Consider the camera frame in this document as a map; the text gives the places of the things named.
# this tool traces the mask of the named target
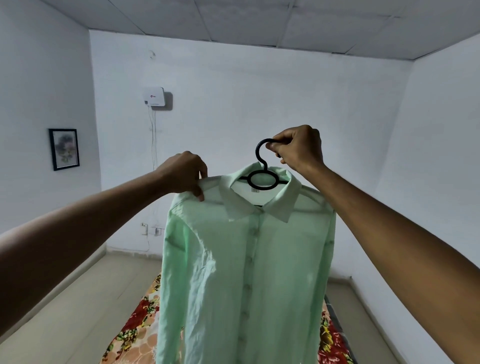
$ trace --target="hand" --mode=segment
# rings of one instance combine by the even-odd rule
[[[168,158],[155,172],[160,176],[167,193],[192,192],[200,201],[204,193],[198,186],[199,176],[207,177],[207,166],[204,161],[190,152],[183,152]]]
[[[303,175],[309,168],[324,167],[322,141],[317,129],[309,125],[297,126],[285,129],[273,139],[278,143],[267,143],[267,149],[282,158],[280,163],[298,173]]]

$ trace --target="shirt sleeve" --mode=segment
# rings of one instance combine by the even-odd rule
[[[180,348],[188,300],[188,246],[196,239],[175,213],[168,213],[163,245],[156,364],[172,364]]]
[[[318,344],[320,342],[320,324],[322,320],[322,308],[327,288],[328,275],[333,258],[333,247],[335,242],[335,224],[336,213],[334,212],[328,227],[327,237],[324,242],[322,258],[318,269],[317,283],[315,294],[310,307],[310,331],[309,338],[305,350],[305,359],[303,363],[317,363]]]

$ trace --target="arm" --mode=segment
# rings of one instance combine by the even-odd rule
[[[276,135],[267,148],[323,193],[383,279],[450,359],[480,355],[480,269],[444,241],[377,201],[323,163],[318,130]],[[455,314],[445,329],[445,318]]]
[[[150,203],[184,191],[192,191],[202,201],[199,173],[207,176],[200,157],[177,154],[154,172],[0,235],[0,336]],[[25,282],[29,282],[27,291]]]

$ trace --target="black picture frame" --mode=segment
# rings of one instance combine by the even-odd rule
[[[53,170],[66,170],[80,166],[77,129],[49,129],[48,135]]]

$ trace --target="button-up shirt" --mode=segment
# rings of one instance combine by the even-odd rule
[[[200,180],[204,202],[175,196],[165,230],[157,364],[179,357],[185,364],[317,362],[335,212],[320,192],[277,167],[270,170],[288,183],[256,206],[235,186],[250,188],[239,177],[258,169],[255,163]],[[256,184],[270,178],[254,177]],[[268,193],[250,192],[259,200]]]

